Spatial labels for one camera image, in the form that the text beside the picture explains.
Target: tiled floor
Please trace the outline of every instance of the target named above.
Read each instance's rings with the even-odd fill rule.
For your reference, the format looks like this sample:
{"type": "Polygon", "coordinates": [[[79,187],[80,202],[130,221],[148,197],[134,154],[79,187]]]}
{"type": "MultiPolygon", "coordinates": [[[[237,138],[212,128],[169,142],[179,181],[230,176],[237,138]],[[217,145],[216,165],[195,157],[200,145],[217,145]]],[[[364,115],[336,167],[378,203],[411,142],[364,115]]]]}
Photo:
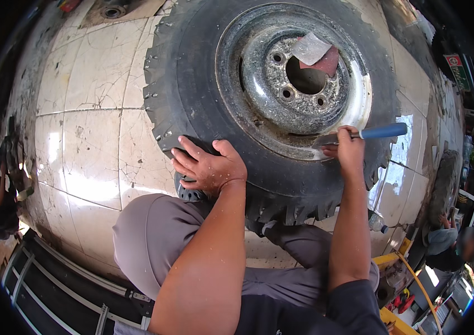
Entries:
{"type": "MultiPolygon", "coordinates": [[[[349,2],[377,31],[392,60],[400,86],[398,121],[409,125],[369,192],[369,208],[391,227],[387,234],[371,232],[374,257],[398,248],[404,237],[401,225],[415,221],[425,196],[429,180],[422,164],[432,90],[423,69],[390,36],[379,3],[349,2]]],[[[82,28],[92,3],[84,0],[71,13],[47,59],[35,126],[38,180],[63,252],[99,274],[123,276],[113,260],[111,229],[121,209],[143,194],[176,195],[172,165],[160,152],[142,108],[144,57],[161,16],[82,28]]],[[[169,14],[172,5],[167,1],[159,14],[169,14]]],[[[333,231],[335,220],[311,223],[333,231]]],[[[247,231],[246,240],[249,266],[297,265],[266,238],[247,231]]]]}

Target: forearm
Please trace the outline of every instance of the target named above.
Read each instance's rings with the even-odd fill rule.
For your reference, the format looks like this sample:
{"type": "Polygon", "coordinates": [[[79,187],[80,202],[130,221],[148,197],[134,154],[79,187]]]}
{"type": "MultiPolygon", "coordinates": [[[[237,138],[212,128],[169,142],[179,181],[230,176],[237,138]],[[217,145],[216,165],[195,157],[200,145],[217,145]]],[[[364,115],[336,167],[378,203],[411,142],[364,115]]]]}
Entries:
{"type": "Polygon", "coordinates": [[[346,178],[332,237],[328,289],[368,279],[371,238],[367,219],[367,189],[363,173],[346,178]]]}
{"type": "Polygon", "coordinates": [[[3,175],[1,176],[1,186],[0,186],[0,206],[2,205],[2,201],[3,201],[3,198],[4,198],[4,183],[5,183],[5,180],[6,180],[6,174],[3,173],[3,175]]]}
{"type": "Polygon", "coordinates": [[[213,210],[168,273],[149,331],[234,333],[246,266],[245,199],[244,181],[223,188],[213,210]]]}

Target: blue handle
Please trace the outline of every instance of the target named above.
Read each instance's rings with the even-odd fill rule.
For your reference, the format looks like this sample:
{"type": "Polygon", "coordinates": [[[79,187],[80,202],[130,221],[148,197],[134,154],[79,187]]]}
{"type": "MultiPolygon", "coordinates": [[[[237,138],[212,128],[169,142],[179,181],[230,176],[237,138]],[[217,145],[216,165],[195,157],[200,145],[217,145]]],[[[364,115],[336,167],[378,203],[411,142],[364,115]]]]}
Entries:
{"type": "Polygon", "coordinates": [[[405,135],[408,127],[404,122],[392,123],[380,127],[368,128],[360,131],[360,137],[367,138],[383,138],[405,135]]]}

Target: plastic bottle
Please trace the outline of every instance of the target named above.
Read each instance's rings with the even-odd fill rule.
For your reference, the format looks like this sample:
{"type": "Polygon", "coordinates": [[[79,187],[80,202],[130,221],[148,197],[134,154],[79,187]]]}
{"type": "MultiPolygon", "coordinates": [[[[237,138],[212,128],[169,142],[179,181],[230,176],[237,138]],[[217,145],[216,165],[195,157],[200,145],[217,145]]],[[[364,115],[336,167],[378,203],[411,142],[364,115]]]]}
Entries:
{"type": "Polygon", "coordinates": [[[377,213],[373,213],[369,218],[369,229],[372,231],[381,231],[383,234],[387,233],[389,228],[384,224],[384,218],[377,213]]]}

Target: dark t-shirt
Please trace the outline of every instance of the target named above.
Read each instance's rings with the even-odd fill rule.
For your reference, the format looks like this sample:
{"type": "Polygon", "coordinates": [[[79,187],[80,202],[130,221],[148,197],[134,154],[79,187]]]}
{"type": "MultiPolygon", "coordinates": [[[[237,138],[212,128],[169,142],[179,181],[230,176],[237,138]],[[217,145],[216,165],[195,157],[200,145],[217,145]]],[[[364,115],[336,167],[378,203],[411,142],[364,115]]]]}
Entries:
{"type": "Polygon", "coordinates": [[[367,280],[343,284],[328,296],[326,317],[265,295],[244,295],[237,335],[388,334],[367,280]]]}
{"type": "Polygon", "coordinates": [[[437,255],[427,256],[427,265],[441,271],[458,271],[464,265],[464,261],[456,254],[454,248],[447,248],[437,255]]]}

